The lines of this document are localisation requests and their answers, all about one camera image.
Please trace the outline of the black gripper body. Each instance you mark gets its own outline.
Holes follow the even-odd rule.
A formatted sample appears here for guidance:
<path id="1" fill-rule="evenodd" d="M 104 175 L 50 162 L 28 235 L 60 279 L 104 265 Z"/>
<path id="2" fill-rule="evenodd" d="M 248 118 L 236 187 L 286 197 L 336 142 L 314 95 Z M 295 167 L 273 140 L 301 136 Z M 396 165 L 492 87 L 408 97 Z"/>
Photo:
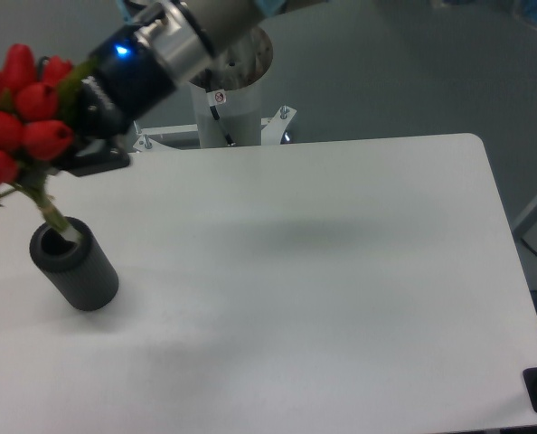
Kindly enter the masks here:
<path id="1" fill-rule="evenodd" d="M 140 42 L 141 24 L 113 33 L 89 58 L 96 62 L 77 80 L 75 140 L 52 170 L 94 175 L 131 165 L 123 145 L 133 122 L 176 91 L 153 51 Z"/>

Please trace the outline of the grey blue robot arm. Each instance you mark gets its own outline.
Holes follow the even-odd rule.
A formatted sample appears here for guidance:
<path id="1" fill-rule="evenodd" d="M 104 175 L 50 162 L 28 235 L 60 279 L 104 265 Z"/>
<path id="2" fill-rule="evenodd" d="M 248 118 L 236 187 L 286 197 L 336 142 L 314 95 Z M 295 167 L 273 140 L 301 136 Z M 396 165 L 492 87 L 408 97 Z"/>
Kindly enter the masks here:
<path id="1" fill-rule="evenodd" d="M 120 139 L 179 87 L 264 20 L 307 1 L 155 1 L 97 46 L 75 80 L 75 138 L 47 172 L 76 176 L 127 167 Z"/>

